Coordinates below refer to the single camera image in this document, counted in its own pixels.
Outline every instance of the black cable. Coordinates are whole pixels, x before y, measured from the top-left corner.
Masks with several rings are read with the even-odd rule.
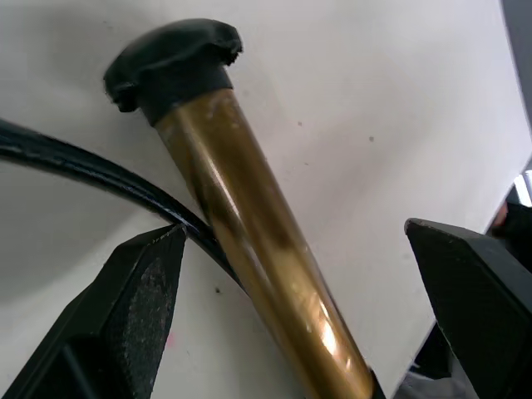
[[[240,286],[212,229],[177,199],[121,166],[74,145],[0,119],[0,156],[94,185],[133,200],[170,223],[180,223]]]

